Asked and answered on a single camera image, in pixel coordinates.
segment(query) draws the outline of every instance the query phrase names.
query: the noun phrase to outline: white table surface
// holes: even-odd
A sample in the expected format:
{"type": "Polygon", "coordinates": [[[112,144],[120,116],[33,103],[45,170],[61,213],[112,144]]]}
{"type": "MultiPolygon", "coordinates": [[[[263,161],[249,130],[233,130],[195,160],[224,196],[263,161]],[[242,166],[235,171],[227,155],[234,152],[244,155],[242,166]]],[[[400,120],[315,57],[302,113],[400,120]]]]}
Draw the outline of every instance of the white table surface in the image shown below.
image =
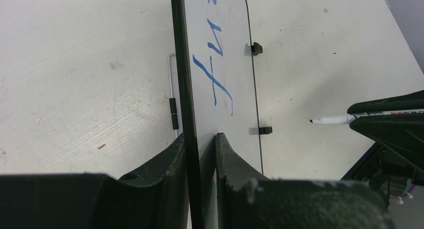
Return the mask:
{"type": "Polygon", "coordinates": [[[248,1],[265,176],[339,180],[373,141],[309,119],[423,90],[423,73],[385,0],[248,1]]]}
{"type": "MultiPolygon", "coordinates": [[[[117,178],[173,141],[170,0],[1,2],[0,173],[117,178]]],[[[308,120],[422,90],[408,45],[384,0],[248,2],[260,123],[274,131],[264,174],[340,179],[373,142],[308,120]]]]}
{"type": "Polygon", "coordinates": [[[1,174],[118,178],[175,139],[171,0],[1,0],[0,22],[1,174]]]}

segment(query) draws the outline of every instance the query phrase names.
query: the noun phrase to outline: whiteboard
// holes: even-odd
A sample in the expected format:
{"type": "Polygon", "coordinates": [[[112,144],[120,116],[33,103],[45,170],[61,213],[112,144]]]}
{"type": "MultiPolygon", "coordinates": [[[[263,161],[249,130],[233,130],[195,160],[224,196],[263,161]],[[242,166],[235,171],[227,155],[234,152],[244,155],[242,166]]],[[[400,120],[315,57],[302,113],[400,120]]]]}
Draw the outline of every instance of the whiteboard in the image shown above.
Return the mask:
{"type": "Polygon", "coordinates": [[[199,157],[216,133],[261,171],[246,0],[184,0],[199,157]]]}
{"type": "Polygon", "coordinates": [[[225,133],[234,151],[262,171],[249,13],[246,0],[172,0],[172,4],[180,92],[176,97],[181,98],[190,206],[195,220],[204,211],[206,228],[216,228],[216,185],[204,187],[209,178],[197,174],[214,136],[225,133]],[[203,207],[199,196],[209,198],[203,207]]]}

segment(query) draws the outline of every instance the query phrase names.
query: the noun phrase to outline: gray floor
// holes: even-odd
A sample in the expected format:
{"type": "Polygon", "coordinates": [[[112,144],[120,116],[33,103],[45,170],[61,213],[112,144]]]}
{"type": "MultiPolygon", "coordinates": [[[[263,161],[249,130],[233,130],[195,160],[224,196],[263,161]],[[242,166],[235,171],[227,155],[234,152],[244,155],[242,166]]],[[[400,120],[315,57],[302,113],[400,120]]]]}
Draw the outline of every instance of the gray floor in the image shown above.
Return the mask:
{"type": "Polygon", "coordinates": [[[423,228],[424,188],[417,188],[412,195],[413,199],[404,199],[403,205],[399,205],[395,200],[390,200],[388,212],[397,229],[423,228]]]}
{"type": "Polygon", "coordinates": [[[423,0],[385,0],[421,70],[424,69],[423,0]]]}

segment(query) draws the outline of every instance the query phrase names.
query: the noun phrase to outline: pink wire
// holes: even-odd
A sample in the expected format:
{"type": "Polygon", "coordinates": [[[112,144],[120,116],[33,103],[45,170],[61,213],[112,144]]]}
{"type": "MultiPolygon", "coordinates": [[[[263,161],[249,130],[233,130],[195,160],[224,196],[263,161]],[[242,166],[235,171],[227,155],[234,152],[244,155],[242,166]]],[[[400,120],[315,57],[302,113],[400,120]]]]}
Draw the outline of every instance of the pink wire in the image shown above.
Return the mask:
{"type": "MultiPolygon", "coordinates": [[[[408,190],[407,193],[409,193],[409,194],[413,193],[415,191],[415,188],[416,188],[416,186],[415,185],[412,185],[411,188],[408,190]]],[[[400,198],[401,199],[407,198],[409,196],[407,193],[405,193],[405,195],[401,196],[400,198]]],[[[390,198],[399,201],[399,197],[398,196],[390,195],[390,198]]]]}

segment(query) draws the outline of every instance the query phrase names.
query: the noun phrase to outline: white marker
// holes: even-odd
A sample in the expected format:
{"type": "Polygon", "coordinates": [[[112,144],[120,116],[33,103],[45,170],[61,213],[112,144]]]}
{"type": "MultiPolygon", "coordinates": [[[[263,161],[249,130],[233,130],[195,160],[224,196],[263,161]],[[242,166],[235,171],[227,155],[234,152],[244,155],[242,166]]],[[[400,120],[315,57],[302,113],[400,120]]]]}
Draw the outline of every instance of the white marker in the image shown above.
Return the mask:
{"type": "Polygon", "coordinates": [[[413,109],[413,110],[392,110],[392,111],[376,111],[366,113],[355,113],[355,114],[344,114],[335,116],[325,116],[318,119],[309,120],[312,124],[322,125],[342,125],[350,124],[357,118],[370,117],[370,116],[382,116],[382,115],[403,115],[403,114],[424,114],[424,109],[413,109]]]}

